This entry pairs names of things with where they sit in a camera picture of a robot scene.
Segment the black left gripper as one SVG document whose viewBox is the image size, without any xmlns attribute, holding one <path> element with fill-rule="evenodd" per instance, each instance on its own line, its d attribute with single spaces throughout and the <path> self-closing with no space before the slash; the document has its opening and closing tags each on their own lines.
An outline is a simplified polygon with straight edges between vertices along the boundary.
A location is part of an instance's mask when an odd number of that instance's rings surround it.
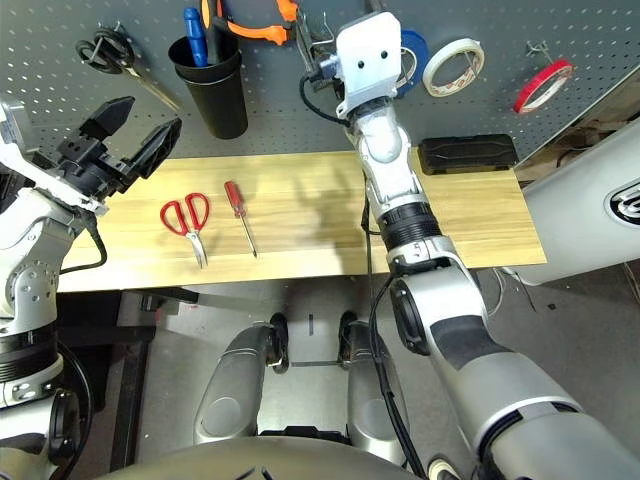
<svg viewBox="0 0 640 480">
<path fill-rule="evenodd" d="M 103 103 L 69 138 L 57 146 L 57 168 L 62 178 L 87 197 L 105 200 L 124 193 L 137 178 L 148 179 L 174 149 L 181 134 L 181 119 L 156 127 L 130 159 L 114 158 L 104 144 L 127 121 L 133 96 Z"/>
</svg>

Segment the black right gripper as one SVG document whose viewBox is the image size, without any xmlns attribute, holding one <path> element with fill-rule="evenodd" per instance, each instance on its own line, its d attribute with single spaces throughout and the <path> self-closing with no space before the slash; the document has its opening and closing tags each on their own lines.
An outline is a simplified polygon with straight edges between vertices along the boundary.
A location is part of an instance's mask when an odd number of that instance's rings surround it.
<svg viewBox="0 0 640 480">
<path fill-rule="evenodd" d="M 336 53 L 324 48 L 311 49 L 311 88 L 314 93 L 332 90 L 338 100 L 344 98 L 342 81 L 337 77 L 339 58 Z"/>
</svg>

